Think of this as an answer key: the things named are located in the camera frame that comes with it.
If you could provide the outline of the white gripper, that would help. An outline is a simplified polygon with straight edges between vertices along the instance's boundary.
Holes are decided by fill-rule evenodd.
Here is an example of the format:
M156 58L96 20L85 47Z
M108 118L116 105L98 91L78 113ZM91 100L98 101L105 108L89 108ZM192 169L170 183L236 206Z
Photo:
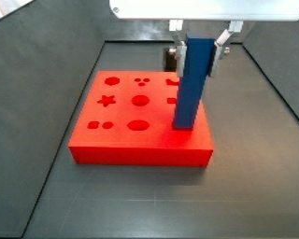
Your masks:
M216 73L223 45L239 33L243 21L297 21L299 0L109 0L118 19L169 20L168 29L174 46L168 49L177 61L177 76L182 77L186 45L177 32L182 20L229 21L215 40L208 77Z

